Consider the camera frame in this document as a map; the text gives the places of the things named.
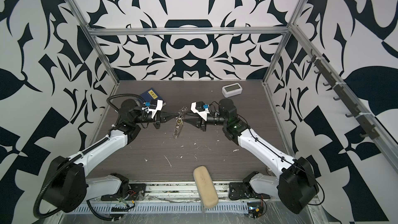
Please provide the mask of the metal plate with keyrings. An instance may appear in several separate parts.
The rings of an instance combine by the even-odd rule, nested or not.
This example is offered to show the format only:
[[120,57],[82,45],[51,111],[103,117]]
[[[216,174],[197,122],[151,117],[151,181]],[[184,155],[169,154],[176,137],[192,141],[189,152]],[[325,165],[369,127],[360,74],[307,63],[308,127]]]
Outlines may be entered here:
[[180,136],[180,133],[182,131],[183,125],[184,125],[184,116],[187,113],[187,107],[184,106],[180,111],[178,112],[178,115],[176,117],[176,124],[175,124],[175,129],[173,133],[173,138],[177,139]]

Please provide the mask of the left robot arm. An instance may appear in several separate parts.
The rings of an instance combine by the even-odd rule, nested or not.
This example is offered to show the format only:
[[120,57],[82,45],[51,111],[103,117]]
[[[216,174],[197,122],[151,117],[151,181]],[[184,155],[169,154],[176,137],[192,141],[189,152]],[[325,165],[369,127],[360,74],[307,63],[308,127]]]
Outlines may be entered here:
[[98,178],[88,175],[110,155],[129,145],[145,123],[159,129],[162,123],[178,116],[162,111],[162,107],[162,100],[137,104],[127,99],[114,108],[118,119],[104,138],[67,158],[53,159],[34,203],[34,216],[46,218],[59,211],[68,213],[84,201],[102,196],[125,198],[129,188],[126,177],[117,173]]

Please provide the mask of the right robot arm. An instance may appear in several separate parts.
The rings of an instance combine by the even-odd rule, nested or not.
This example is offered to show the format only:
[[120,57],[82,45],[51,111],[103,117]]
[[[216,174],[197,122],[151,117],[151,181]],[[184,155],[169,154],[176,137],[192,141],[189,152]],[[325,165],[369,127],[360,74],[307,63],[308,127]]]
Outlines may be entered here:
[[206,131],[207,125],[220,125],[226,138],[258,158],[273,172],[273,176],[252,173],[247,179],[249,188],[256,194],[277,197],[295,214],[306,208],[319,193],[311,163],[303,158],[294,158],[263,139],[237,112],[231,99],[222,99],[218,109],[210,104],[193,102],[188,107],[187,123]]

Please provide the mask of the blue book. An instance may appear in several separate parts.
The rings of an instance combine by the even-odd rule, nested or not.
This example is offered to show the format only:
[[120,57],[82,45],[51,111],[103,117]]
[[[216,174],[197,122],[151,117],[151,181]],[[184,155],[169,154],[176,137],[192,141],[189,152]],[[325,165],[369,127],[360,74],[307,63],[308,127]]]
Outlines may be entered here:
[[163,100],[159,93],[157,93],[153,88],[144,91],[140,96],[145,100],[145,102],[150,102],[151,100]]

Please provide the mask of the white digital clock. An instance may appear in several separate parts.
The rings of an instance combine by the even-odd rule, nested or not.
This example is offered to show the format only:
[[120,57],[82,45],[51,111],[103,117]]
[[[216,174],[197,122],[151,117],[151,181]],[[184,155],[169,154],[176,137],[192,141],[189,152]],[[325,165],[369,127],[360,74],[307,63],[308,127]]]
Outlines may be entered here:
[[225,98],[233,97],[241,94],[243,91],[242,86],[239,83],[234,83],[222,87],[222,94]]

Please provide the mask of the beige glasses case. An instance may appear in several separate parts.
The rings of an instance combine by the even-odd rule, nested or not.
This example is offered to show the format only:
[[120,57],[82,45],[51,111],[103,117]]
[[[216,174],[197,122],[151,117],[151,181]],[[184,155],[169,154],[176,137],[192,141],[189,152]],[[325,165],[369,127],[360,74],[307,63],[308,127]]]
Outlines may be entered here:
[[197,167],[193,171],[193,177],[203,206],[206,209],[215,207],[219,198],[208,169],[205,166]]

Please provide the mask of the small silver knob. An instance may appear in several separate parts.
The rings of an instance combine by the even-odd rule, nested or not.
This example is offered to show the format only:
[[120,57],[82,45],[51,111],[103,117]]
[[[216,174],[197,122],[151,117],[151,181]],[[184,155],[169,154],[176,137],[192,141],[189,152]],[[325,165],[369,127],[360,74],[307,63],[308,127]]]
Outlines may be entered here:
[[273,173],[273,171],[270,168],[266,168],[266,171],[269,176],[275,176],[275,174]]

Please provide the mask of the small circuit board left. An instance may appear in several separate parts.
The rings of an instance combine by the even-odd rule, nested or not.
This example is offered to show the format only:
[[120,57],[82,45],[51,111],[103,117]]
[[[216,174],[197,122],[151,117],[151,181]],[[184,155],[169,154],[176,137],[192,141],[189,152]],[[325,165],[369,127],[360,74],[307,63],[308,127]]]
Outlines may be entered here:
[[134,208],[135,208],[135,202],[132,202],[131,204],[127,204],[124,206],[114,206],[111,208],[111,212],[129,212]]

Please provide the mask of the small circuit board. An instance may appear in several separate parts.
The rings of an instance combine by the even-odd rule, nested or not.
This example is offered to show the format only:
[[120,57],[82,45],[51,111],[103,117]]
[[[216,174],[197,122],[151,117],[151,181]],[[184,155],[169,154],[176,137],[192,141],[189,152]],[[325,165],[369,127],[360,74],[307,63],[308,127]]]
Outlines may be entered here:
[[114,206],[111,208],[111,212],[129,212],[134,208],[135,208],[135,202],[132,202],[131,204],[127,204],[124,206]]
[[248,216],[257,219],[267,212],[267,205],[265,202],[250,202],[248,206]]

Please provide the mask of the small circuit board right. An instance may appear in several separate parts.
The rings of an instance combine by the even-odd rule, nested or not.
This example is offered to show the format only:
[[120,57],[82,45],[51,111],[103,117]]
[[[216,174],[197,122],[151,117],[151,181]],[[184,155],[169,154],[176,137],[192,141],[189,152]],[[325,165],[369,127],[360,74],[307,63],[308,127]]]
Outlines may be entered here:
[[265,202],[250,202],[248,206],[248,216],[257,219],[267,212],[267,205]]

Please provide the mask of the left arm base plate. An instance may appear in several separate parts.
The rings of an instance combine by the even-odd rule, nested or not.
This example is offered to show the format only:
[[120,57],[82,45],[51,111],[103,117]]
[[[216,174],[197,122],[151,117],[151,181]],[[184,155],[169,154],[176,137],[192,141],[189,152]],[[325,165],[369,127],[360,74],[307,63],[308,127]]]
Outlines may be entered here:
[[101,196],[101,200],[117,201],[123,199],[125,201],[134,201],[141,196],[145,196],[146,186],[144,183],[122,184],[115,194]]

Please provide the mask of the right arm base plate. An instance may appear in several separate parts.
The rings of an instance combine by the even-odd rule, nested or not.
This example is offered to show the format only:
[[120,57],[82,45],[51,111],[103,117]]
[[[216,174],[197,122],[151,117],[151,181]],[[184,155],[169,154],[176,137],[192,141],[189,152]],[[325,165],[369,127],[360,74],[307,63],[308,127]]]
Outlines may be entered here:
[[243,199],[264,199],[268,200],[271,197],[266,194],[255,193],[248,183],[229,183],[228,197],[232,201]]

